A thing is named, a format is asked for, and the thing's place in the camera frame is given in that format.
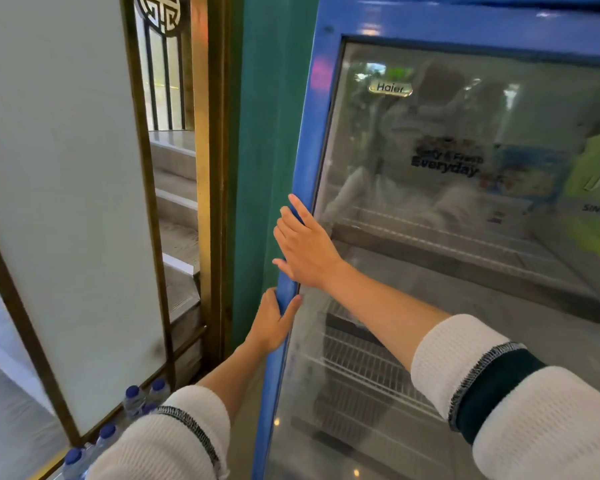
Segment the metal railing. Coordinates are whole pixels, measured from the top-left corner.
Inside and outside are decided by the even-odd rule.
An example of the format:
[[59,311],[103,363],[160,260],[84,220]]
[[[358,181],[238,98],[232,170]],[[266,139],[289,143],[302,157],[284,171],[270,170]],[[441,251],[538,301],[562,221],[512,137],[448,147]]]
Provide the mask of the metal railing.
[[189,0],[136,0],[150,130],[193,129]]

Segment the wall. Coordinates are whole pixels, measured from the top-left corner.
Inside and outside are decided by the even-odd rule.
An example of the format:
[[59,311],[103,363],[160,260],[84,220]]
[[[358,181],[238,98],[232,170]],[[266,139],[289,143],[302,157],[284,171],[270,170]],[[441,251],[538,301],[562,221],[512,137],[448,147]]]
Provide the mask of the wall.
[[164,363],[120,0],[0,0],[0,250],[84,434]]
[[233,346],[280,255],[272,231],[291,190],[318,0],[244,0]]

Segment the staircase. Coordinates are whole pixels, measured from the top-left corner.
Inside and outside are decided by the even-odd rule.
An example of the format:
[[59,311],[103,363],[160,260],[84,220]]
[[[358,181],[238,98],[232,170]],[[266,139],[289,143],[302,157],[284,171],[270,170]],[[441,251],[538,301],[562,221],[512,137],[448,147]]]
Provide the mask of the staircase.
[[196,144],[193,131],[149,131],[149,138],[176,382],[181,386],[197,373],[201,358],[199,342],[178,353],[201,325]]

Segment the white panel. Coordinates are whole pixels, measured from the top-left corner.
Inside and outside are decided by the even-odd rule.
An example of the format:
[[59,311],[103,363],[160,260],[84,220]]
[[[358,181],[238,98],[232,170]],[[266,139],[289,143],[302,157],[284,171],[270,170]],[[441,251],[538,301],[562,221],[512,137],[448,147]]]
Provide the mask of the white panel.
[[164,363],[119,0],[0,0],[0,250],[85,433]]

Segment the stitched edge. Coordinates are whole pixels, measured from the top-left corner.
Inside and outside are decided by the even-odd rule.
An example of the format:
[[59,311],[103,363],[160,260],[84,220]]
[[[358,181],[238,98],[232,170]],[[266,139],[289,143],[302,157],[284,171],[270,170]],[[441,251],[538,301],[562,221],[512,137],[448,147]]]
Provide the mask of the stitched edge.
[[458,386],[458,389],[456,389],[454,395],[451,397],[447,421],[452,431],[459,431],[456,423],[460,404],[462,403],[464,395],[467,393],[467,391],[469,391],[475,380],[478,379],[478,376],[489,366],[491,362],[496,360],[498,357],[501,357],[508,352],[513,352],[514,350],[526,348],[527,347],[517,342],[506,342],[504,344],[492,347],[487,353],[480,357],[478,363],[476,363],[471,371],[469,371],[467,376],[460,383],[460,386]]
[[186,411],[183,411],[179,408],[175,408],[173,406],[159,406],[153,411],[151,414],[162,414],[164,416],[169,416],[180,421],[184,426],[189,428],[189,430],[195,435],[195,437],[200,441],[202,448],[205,449],[209,460],[211,460],[211,465],[214,468],[214,472],[216,474],[216,478],[219,478],[222,466],[220,464],[220,458],[216,454],[216,449],[214,448],[211,440],[204,432],[200,425],[194,420]]

